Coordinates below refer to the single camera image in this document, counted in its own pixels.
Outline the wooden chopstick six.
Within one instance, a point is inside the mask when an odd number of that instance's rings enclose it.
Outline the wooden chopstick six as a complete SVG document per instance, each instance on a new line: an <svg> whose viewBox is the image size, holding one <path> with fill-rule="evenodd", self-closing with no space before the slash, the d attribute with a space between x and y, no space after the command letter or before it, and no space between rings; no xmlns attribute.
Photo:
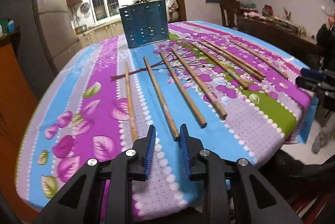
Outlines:
<svg viewBox="0 0 335 224"><path fill-rule="evenodd" d="M260 75L258 75L254 71L252 71L251 69L247 68L242 63L238 62L237 60L233 59L232 57L228 56L224 52L218 50L217 48L212 47L208 43L201 42L199 40L197 42L200 43L202 46L205 46L205 47L209 48L211 51L216 52L217 54L219 54L220 56L222 56L226 60L229 60L230 62L232 62L233 64L235 64L236 66L240 67L241 69L243 69L244 71L246 71L247 73L249 73L250 75L252 75L254 78L256 78L258 81L262 81L264 79Z"/></svg>

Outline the wooden dining chair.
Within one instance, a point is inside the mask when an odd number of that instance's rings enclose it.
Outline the wooden dining chair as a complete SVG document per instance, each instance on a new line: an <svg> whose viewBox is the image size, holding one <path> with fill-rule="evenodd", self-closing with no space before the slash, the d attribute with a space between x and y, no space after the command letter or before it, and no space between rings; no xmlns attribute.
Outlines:
<svg viewBox="0 0 335 224"><path fill-rule="evenodd" d="M238 16L240 12L240 2L234 0L220 0L219 4L222 13L222 25L231 29L236 27L235 17Z"/></svg>

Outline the wooden chopstick one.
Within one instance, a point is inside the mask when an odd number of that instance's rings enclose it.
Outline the wooden chopstick one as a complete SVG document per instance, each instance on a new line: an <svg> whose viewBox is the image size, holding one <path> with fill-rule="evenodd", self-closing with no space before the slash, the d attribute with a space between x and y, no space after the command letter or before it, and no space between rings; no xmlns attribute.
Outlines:
<svg viewBox="0 0 335 224"><path fill-rule="evenodd" d="M129 113L129 123L130 123L130 128L131 128L131 139L132 139L132 142L135 142L138 139L138 133L137 133L135 112L133 108L131 84L130 84L130 77L129 77L129 70L128 70L127 62L125 62L124 69L125 69L125 85L126 85L127 105L128 105L128 113Z"/></svg>

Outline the blue perforated utensil holder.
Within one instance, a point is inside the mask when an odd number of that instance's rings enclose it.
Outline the blue perforated utensil holder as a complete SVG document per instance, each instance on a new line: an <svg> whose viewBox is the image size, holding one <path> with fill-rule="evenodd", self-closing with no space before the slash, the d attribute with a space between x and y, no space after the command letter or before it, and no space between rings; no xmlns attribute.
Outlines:
<svg viewBox="0 0 335 224"><path fill-rule="evenodd" d="M169 38L166 4L163 0L123 6L119 10L129 48Z"/></svg>

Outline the dark wooden side table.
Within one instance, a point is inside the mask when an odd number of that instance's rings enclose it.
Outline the dark wooden side table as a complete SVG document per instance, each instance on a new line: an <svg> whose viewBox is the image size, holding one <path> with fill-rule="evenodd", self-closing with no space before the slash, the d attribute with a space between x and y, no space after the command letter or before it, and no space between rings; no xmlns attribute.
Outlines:
<svg viewBox="0 0 335 224"><path fill-rule="evenodd" d="M238 16L237 29L280 48L310 67L313 67L312 64L320 62L322 47L314 45L273 23Z"/></svg>

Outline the silver refrigerator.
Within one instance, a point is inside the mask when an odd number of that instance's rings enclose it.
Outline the silver refrigerator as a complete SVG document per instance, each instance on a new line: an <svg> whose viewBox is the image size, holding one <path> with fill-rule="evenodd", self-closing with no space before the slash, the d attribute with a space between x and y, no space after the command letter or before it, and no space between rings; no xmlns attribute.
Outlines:
<svg viewBox="0 0 335 224"><path fill-rule="evenodd" d="M18 62L27 76L53 76L81 49L66 0L6 0L21 30Z"/></svg>

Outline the wooden chopstick seven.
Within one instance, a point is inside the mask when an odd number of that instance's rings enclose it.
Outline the wooden chopstick seven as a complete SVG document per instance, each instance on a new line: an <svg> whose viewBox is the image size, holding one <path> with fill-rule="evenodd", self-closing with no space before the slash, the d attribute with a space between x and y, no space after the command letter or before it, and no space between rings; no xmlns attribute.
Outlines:
<svg viewBox="0 0 335 224"><path fill-rule="evenodd" d="M228 56L232 57L233 59L237 60L238 62L242 63L243 65L245 65L247 68L251 69L252 71L254 71L255 73L257 73L258 75L260 75L262 78L265 78L265 74L262 73L261 71L259 71L257 68L255 68L254 66L246 63L245 61L243 61L242 59L238 58L237 56L235 56L234 54L226 51L224 48L217 46L216 44L214 44L213 42L204 39L204 41L206 43L208 43L209 45L211 45L214 48L217 48L218 50L224 52L225 54L227 54Z"/></svg>

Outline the wooden chopstick three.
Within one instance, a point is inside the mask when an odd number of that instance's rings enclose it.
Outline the wooden chopstick three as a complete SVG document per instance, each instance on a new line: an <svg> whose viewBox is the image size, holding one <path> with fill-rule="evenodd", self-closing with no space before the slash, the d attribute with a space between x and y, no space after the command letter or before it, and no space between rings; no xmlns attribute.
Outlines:
<svg viewBox="0 0 335 224"><path fill-rule="evenodd" d="M160 52L160 56L161 56L164 64L166 65L167 69L169 70L169 73L170 73L171 77L173 78L176 86L178 87L179 92L182 94L182 96L183 96L184 100L186 101L189 109L191 110L192 114L196 118L200 128L205 128L207 126L207 122L206 122L205 118L200 113L200 110L197 108L194 101L191 99L191 97L187 93L186 89L182 85L181 81L179 80L176 72L173 70L172 66L168 62L167 58L164 56L164 54L162 52Z"/></svg>

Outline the wooden chopstick two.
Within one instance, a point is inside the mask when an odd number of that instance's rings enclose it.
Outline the wooden chopstick two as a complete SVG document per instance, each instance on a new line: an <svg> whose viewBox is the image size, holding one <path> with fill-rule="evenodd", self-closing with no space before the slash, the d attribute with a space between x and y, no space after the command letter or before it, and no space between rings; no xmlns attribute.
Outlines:
<svg viewBox="0 0 335 224"><path fill-rule="evenodd" d="M175 124L175 122L174 122L174 120L172 118L172 115L171 115L171 113L169 111L169 108L168 108L167 103L166 103L166 101L164 99L162 91L161 91L161 89L160 89L160 87L158 85L158 82L157 82L157 80L156 80L156 78L154 76L153 70L152 70L152 68L151 68L151 66L149 64L149 61L147 60L147 58L145 56L143 57L143 60L144 60L145 66L147 68L147 71L149 73L149 77L151 79L151 82L152 82L152 85L154 87L154 90L156 92L158 101L159 101L160 106L162 108L162 111L164 113L164 117L166 119L167 125L169 127L170 132L171 132L172 138L173 138L174 141L179 141L179 139L180 139L180 133L177 130L177 126L176 126L176 124Z"/></svg>

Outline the floral purple tablecloth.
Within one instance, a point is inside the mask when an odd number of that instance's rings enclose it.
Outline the floral purple tablecloth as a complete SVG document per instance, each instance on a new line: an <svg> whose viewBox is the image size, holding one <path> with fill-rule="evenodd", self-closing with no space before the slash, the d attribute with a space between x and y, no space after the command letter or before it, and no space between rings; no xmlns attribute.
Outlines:
<svg viewBox="0 0 335 224"><path fill-rule="evenodd" d="M209 40L265 74L262 81L197 41ZM235 40L285 72L286 80ZM190 43L216 57L248 84L244 89L215 62ZM209 99L172 49L187 62L228 113L221 120ZM179 92L160 52L176 72L207 122L200 128ZM242 32L202 21L169 25L167 40L129 49L119 35L75 54L42 96L24 134L15 187L35 209L43 208L90 158L107 161L132 147L125 85L128 63L137 133L156 128L149 179L133 184L136 219L176 213L198 203L199 183L187 179L179 144L173 140L143 57L146 57L176 126L186 124L190 135L223 159L246 158L260 166L285 143L304 142L317 100L299 89L295 79L304 66L288 53Z"/></svg>

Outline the wooden chopstick five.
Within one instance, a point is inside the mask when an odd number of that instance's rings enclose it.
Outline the wooden chopstick five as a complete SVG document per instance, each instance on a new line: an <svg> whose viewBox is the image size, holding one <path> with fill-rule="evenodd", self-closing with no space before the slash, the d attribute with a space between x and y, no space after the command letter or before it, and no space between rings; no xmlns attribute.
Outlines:
<svg viewBox="0 0 335 224"><path fill-rule="evenodd" d="M212 54L208 53L207 51L205 51L204 49L198 47L196 44L194 43L190 43L193 47L195 47L197 50L199 50L202 54L206 55L209 59L211 59L213 62L215 62L218 66L220 66L224 71L227 72L227 74L229 74L233 79L235 79L240 86L242 86L244 89L248 89L248 84L242 80L237 74L235 74L235 72L233 72L232 70L230 70L227 66L225 66L224 64L222 64L216 57L214 57Z"/></svg>

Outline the wooden chopstick eight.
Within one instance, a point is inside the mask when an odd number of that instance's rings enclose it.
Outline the wooden chopstick eight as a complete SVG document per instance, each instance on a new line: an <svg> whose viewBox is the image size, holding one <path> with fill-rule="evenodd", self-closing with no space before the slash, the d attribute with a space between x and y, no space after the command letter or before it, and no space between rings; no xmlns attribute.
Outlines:
<svg viewBox="0 0 335 224"><path fill-rule="evenodd" d="M273 65L269 60L263 58L260 54L258 54L257 52L255 52L254 50L251 50L250 48L247 48L246 46L243 46L241 43L236 42L235 40L230 40L231 43L241 47L243 50L246 50L248 52L250 52L251 54L253 54L255 57L259 58L259 60L262 60L264 63L266 63L268 66L270 66L271 68L273 68L273 70L275 70L277 73L279 73L282 77L284 77L286 80L289 79L288 75L281 71L280 69L278 69L275 65Z"/></svg>

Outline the orange wooden cabinet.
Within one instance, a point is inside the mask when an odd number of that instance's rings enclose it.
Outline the orange wooden cabinet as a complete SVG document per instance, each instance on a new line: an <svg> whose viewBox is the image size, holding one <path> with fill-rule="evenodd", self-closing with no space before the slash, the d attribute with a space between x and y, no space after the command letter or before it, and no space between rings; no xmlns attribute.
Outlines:
<svg viewBox="0 0 335 224"><path fill-rule="evenodd" d="M19 30L1 37L1 194L21 221L30 222L37 211L18 196L15 167L37 99L17 61L20 38Z"/></svg>

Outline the wooden chopstick four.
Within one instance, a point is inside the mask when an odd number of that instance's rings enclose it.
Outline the wooden chopstick four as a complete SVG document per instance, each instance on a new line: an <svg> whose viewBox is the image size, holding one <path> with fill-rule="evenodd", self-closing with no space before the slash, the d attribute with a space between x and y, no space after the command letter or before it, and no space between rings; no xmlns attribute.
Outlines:
<svg viewBox="0 0 335 224"><path fill-rule="evenodd" d="M207 85L200 79L200 77L194 72L194 70L187 64L187 62L176 52L175 49L172 49L173 54L176 56L176 58L180 61L180 63L184 66L184 68L188 71L188 73L191 75L191 77L194 79L194 81L198 84L198 86L201 88L202 92L206 95L206 97L209 99L211 105L218 113L218 116L221 120L225 120L228 113L226 110L224 110L223 106L218 102L218 100L215 98L214 94L209 90Z"/></svg>

